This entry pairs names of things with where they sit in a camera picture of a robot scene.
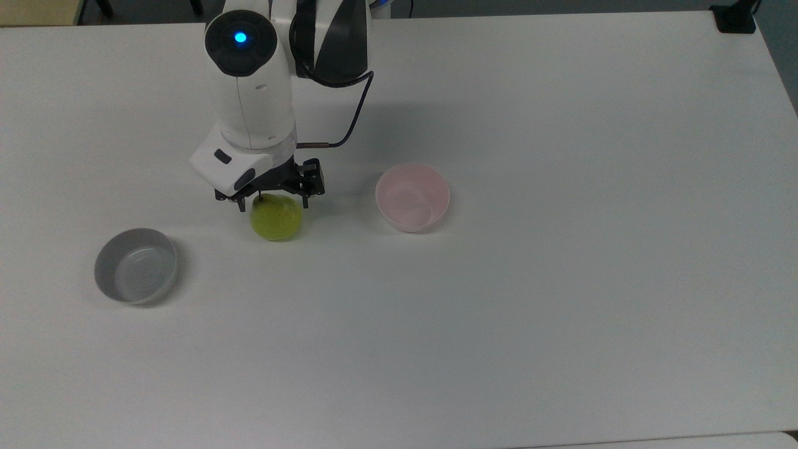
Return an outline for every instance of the white table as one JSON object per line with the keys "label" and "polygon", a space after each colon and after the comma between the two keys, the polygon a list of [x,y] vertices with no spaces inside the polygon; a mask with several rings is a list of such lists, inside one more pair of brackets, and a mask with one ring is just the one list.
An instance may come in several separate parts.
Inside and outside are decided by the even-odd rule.
{"label": "white table", "polygon": [[[798,427],[798,120],[760,34],[709,12],[386,21],[298,239],[188,157],[201,25],[0,30],[4,447],[468,449]],[[359,88],[298,81],[305,141]],[[380,173],[452,205],[392,230]],[[172,300],[93,283],[180,246]]]}
{"label": "white table", "polygon": [[796,447],[798,447],[798,443],[786,434],[764,433],[626,443],[579,444],[568,446],[568,449],[796,449]]}

